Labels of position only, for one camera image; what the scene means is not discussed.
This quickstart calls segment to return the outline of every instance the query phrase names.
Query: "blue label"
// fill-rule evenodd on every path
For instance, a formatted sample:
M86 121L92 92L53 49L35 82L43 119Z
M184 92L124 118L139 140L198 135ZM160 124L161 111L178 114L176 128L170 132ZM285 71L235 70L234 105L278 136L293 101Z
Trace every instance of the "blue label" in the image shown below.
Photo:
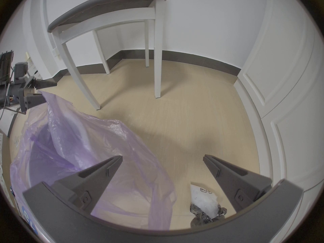
M37 229L35 227L35 224L32 221L32 219L30 218L29 213L25 210L24 206L22 206L21 209L22 209L22 213L25 216L25 219L26 219L27 223L33 229L33 231L35 232L35 234L38 235L38 232L37 232Z

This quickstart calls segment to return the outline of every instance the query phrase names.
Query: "wooden floor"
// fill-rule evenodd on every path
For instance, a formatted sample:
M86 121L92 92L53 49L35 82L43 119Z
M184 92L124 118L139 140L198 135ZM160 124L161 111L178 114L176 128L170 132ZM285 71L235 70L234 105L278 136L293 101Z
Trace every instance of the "wooden floor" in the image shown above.
M45 90L71 101L79 111L101 119L119 119L143 139L175 184L178 199L171 229L190 227L191 183L214 192L221 206L228 209L226 217L235 213L202 159L210 154L260 172L252 128L233 86L237 77L163 61L159 99L154 97L153 61L146 68L144 60L122 60L109 75L89 74L83 78L101 110L94 110L71 76ZM12 159L25 119L19 115L12 129Z

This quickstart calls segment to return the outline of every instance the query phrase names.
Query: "purple plastic bag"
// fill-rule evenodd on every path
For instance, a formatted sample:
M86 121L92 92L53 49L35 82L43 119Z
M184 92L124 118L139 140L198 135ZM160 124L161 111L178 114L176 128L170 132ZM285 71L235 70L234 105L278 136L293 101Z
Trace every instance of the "purple plastic bag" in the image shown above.
M22 192L121 155L123 163L92 215L135 228L168 230L176 200L174 185L142 140L118 120L78 112L73 105L42 92L47 103L30 110L19 152L10 166L18 205Z

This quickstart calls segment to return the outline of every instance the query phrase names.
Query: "chair seat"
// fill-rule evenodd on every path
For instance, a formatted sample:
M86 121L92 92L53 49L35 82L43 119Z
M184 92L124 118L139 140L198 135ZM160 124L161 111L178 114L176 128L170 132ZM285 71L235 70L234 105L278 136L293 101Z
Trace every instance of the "chair seat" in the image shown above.
M52 32L56 27L83 22L92 17L130 8L148 7L153 0L87 0L55 19L47 28Z

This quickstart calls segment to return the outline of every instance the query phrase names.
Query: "chair leg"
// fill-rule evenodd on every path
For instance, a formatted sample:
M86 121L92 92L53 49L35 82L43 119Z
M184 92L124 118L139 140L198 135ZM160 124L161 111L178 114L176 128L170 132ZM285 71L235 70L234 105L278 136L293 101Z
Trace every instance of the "chair leg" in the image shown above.
M162 43L163 43L164 0L156 0L154 26L154 92L161 97Z
M96 46L97 46L97 49L98 49L98 52L99 52L103 67L105 68L106 73L110 74L110 69L108 67L107 61L105 59L105 56L103 55L103 52L102 52L102 49L101 49L101 46L100 46L100 43L99 43L97 31L92 30L92 34L93 34L93 37L95 38L95 43L96 43Z
M96 109L100 109L100 104L97 102L93 94L90 92L89 88L87 87L86 83L82 79L78 69L75 66L75 63L73 62L73 59L70 55L69 50L67 49L66 44L61 44L59 34L57 30L53 31L53 37L56 44L56 47L60 53L60 56L63 59L63 62L65 63L67 70L69 71L71 77L73 78L74 82L77 84L77 86L80 88L82 93L85 95L85 97L89 100L89 102L92 104L92 106Z
M144 21L144 31L145 31L145 66L149 67L150 63L149 63L149 50L148 50L148 33L149 33L148 20Z

